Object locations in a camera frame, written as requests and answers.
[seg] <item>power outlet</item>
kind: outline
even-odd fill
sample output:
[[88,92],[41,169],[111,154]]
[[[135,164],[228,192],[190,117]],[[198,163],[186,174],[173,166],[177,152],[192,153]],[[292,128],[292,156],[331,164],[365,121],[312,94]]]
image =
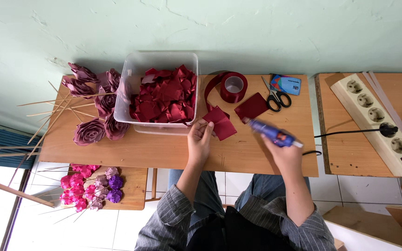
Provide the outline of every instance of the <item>power outlet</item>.
[[[341,79],[330,88],[361,130],[395,126],[389,113],[356,74]],[[402,176],[402,132],[364,134],[392,174]]]

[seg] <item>striped shirt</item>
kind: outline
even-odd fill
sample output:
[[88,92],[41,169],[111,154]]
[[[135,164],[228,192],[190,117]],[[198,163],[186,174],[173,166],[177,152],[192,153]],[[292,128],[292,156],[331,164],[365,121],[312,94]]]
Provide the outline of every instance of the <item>striped shirt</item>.
[[[195,231],[207,223],[205,218],[190,226],[194,211],[187,197],[173,185],[161,198],[148,223],[139,231],[135,250],[185,250]],[[314,212],[299,227],[287,215],[286,197],[267,202],[251,195],[240,214],[255,225],[282,237],[295,250],[336,250],[334,238],[316,205]]]

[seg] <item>shirt sleeve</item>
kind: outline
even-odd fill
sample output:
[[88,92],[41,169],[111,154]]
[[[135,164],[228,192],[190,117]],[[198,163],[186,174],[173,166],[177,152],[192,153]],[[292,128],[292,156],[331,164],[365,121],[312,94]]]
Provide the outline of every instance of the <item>shirt sleeve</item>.
[[187,197],[172,185],[148,223],[139,231],[135,251],[182,251],[193,209]]
[[281,217],[280,230],[282,235],[289,238],[289,242],[295,250],[336,250],[330,230],[317,210],[316,204],[314,207],[314,212],[298,227],[288,217],[286,197],[278,197],[265,206],[271,213]]

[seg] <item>black scissor handle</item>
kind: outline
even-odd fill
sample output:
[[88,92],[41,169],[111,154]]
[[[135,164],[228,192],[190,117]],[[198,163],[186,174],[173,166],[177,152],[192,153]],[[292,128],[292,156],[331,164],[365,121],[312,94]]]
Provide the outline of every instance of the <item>black scissor handle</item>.
[[[274,101],[274,103],[276,103],[277,109],[272,108],[271,104],[269,103],[271,100]],[[271,111],[273,111],[273,112],[279,112],[280,110],[282,110],[282,106],[281,106],[280,102],[272,94],[269,94],[268,99],[266,100],[266,104],[268,105],[268,108],[271,109]]]
[[[283,106],[283,107],[285,107],[285,108],[288,108],[288,107],[290,107],[291,106],[291,98],[289,97],[289,95],[288,94],[286,94],[286,93],[284,93],[284,92],[276,92],[276,95],[277,95],[277,97],[279,98],[279,100],[280,100],[280,105],[281,106]],[[288,104],[286,105],[285,103],[283,103],[283,100],[282,100],[282,97],[281,96],[285,96],[286,97],[286,99],[288,100]]]

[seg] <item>blue window blind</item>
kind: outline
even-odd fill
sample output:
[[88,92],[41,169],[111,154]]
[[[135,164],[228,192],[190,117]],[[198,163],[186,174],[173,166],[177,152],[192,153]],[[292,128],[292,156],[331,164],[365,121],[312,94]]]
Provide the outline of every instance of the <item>blue window blind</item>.
[[[0,146],[26,146],[28,145],[32,135],[26,133],[17,133],[17,131],[4,128],[0,126]],[[29,145],[35,146],[40,137],[35,137]],[[1,149],[0,154],[3,153],[29,153],[32,149]],[[13,157],[0,157],[0,166],[2,167],[10,167],[16,168],[23,160],[24,155],[21,156],[13,156]],[[20,166],[23,169],[31,169],[34,165],[35,156],[31,156],[28,160],[25,160],[24,163]]]

